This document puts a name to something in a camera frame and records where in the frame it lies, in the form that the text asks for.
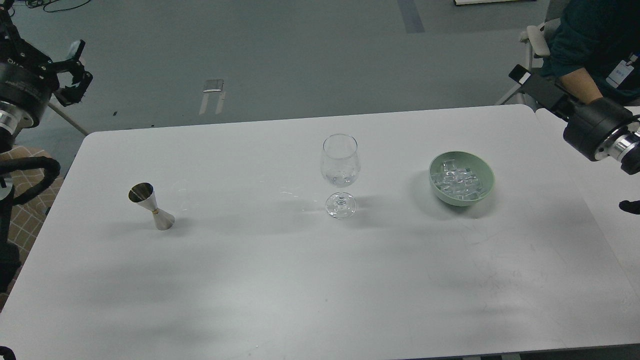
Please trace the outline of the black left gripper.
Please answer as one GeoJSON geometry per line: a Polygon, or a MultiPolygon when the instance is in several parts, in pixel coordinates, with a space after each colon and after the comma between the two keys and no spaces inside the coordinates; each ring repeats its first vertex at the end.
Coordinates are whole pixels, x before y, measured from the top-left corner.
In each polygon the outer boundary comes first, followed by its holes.
{"type": "Polygon", "coordinates": [[[13,4],[14,0],[0,2],[1,128],[7,132],[38,126],[53,93],[63,107],[82,102],[93,80],[81,61],[86,46],[83,39],[71,44],[67,59],[50,64],[51,72],[71,75],[71,85],[59,88],[57,76],[34,74],[14,64],[25,63],[28,43],[13,23],[10,14],[13,4]]]}

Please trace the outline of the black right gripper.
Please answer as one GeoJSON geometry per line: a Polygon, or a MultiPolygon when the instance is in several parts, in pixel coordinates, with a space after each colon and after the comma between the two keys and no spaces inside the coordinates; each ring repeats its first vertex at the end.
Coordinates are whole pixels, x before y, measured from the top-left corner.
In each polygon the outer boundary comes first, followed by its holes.
{"type": "Polygon", "coordinates": [[[583,105],[560,86],[521,64],[509,72],[517,92],[567,121],[563,139],[591,162],[607,157],[620,163],[639,162],[639,116],[608,98],[583,105]]]}

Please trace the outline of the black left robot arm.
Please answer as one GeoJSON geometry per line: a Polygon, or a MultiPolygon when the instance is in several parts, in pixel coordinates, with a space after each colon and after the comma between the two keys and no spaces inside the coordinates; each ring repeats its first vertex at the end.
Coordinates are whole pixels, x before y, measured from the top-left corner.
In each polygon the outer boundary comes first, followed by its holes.
{"type": "MultiPolygon", "coordinates": [[[[53,61],[19,34],[11,15],[13,0],[1,2],[0,132],[1,152],[9,152],[19,132],[37,127],[55,97],[62,107],[82,101],[93,75],[82,63],[85,41],[71,44],[67,59],[53,61]]],[[[22,262],[19,248],[9,241],[14,207],[46,191],[60,175],[61,166],[46,156],[1,162],[1,291],[6,292],[22,262]],[[42,170],[43,178],[21,194],[12,178],[15,171],[42,170]]]]}

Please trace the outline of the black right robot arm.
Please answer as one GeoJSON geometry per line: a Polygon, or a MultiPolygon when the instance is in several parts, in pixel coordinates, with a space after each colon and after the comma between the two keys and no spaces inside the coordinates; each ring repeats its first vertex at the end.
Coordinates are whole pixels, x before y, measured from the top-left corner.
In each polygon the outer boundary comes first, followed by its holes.
{"type": "Polygon", "coordinates": [[[611,157],[629,175],[639,173],[639,116],[608,98],[584,104],[550,80],[517,64],[509,78],[517,91],[566,122],[563,139],[589,161],[611,157]]]}

